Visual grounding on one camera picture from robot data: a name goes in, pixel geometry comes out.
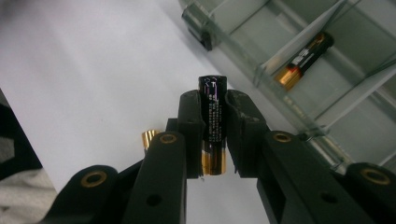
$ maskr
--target brass screw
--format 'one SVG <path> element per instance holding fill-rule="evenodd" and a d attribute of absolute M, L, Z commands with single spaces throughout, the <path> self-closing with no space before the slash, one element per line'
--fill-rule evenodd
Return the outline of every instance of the brass screw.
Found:
<path fill-rule="evenodd" d="M 166 134 L 164 134 L 163 136 L 160 137 L 160 140 L 164 144 L 171 144 L 171 143 L 176 142 L 177 138 L 173 134 L 166 133 Z"/>
<path fill-rule="evenodd" d="M 107 174 L 103 171 L 92 171 L 84 175 L 81 179 L 81 186 L 84 188 L 97 187 L 107 179 Z"/>
<path fill-rule="evenodd" d="M 390 184 L 390 179 L 384 173 L 373 169 L 373 168 L 365 168 L 361 170 L 361 175 L 377 185 L 388 185 Z"/>
<path fill-rule="evenodd" d="M 274 134 L 274 139 L 275 139 L 276 141 L 278 141 L 278 142 L 281 142 L 281 143 L 287 143 L 287 142 L 291 141 L 290 136 L 285 135 L 285 134 L 283 134 L 283 133 L 276 133 L 276 134 Z"/>
<path fill-rule="evenodd" d="M 143 140 L 143 147 L 145 149 L 145 153 L 149 149 L 149 144 L 152 140 L 152 138 L 159 133 L 160 131 L 158 130 L 148 130 L 142 133 L 142 140 Z"/>

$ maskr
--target screw hole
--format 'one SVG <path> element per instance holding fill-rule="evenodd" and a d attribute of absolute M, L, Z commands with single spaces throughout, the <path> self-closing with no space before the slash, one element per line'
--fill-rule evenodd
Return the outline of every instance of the screw hole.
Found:
<path fill-rule="evenodd" d="M 276 141 L 282 142 L 282 143 L 287 143 L 287 142 L 291 141 L 291 138 L 288 135 L 285 135 L 283 133 L 276 133 L 274 135 L 274 138 Z"/>
<path fill-rule="evenodd" d="M 384 173 L 377 171 L 373 168 L 366 168 L 366 169 L 361 170 L 361 175 L 365 179 L 367 179 L 377 185 L 390 184 L 390 179 L 387 175 L 385 175 Z"/>
<path fill-rule="evenodd" d="M 170 144 L 176 142 L 177 138 L 173 134 L 167 133 L 161 136 L 160 140 L 164 144 Z"/>
<path fill-rule="evenodd" d="M 149 206 L 157 206 L 163 201 L 163 198 L 158 194 L 151 194 L 148 196 L 146 202 Z"/>
<path fill-rule="evenodd" d="M 103 171 L 92 171 L 84 175 L 81 179 L 81 186 L 84 188 L 97 187 L 107 179 L 107 174 Z"/>

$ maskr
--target brass insert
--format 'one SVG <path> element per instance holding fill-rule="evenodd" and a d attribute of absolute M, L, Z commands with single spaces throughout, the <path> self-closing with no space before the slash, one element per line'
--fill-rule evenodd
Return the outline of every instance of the brass insert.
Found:
<path fill-rule="evenodd" d="M 389 177 L 387 175 L 385 175 L 384 173 L 382 173 L 380 171 L 377 171 L 376 169 L 373 169 L 373 168 L 362 169 L 361 170 L 361 175 L 365 179 L 367 179 L 367 180 L 369 180 L 369 181 L 371 181 L 371 182 L 373 182 L 373 183 L 375 183 L 377 185 L 388 185 L 388 184 L 390 184 L 390 179 L 389 179 Z"/>
<path fill-rule="evenodd" d="M 81 179 L 81 186 L 84 188 L 94 188 L 105 182 L 107 174 L 103 171 L 92 171 L 84 175 Z"/>
<path fill-rule="evenodd" d="M 287 142 L 291 141 L 290 136 L 283 134 L 283 133 L 274 134 L 274 139 L 281 143 L 287 143 Z"/>
<path fill-rule="evenodd" d="M 176 142 L 177 138 L 170 133 L 166 133 L 163 136 L 160 137 L 160 141 L 164 144 L 171 144 Z"/>

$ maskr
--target aa battery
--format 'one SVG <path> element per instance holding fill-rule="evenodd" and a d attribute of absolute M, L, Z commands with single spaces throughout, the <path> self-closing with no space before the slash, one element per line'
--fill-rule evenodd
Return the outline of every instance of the aa battery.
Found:
<path fill-rule="evenodd" d="M 288 65 L 275 77 L 289 91 L 303 77 L 305 71 L 334 43 L 333 38 L 321 32 L 296 54 Z"/>
<path fill-rule="evenodd" d="M 226 167 L 226 104 L 227 77 L 199 77 L 201 113 L 205 122 L 202 149 L 204 175 L 221 175 Z"/>

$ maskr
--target white surface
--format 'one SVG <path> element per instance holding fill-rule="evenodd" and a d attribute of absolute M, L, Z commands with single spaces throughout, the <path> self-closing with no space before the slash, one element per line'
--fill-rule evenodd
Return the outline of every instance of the white surface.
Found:
<path fill-rule="evenodd" d="M 2 13 L 0 87 L 57 190 L 85 167 L 141 160 L 140 134 L 218 73 L 176 0 L 16 1 Z M 256 181 L 228 164 L 189 181 L 187 223 L 268 222 Z"/>

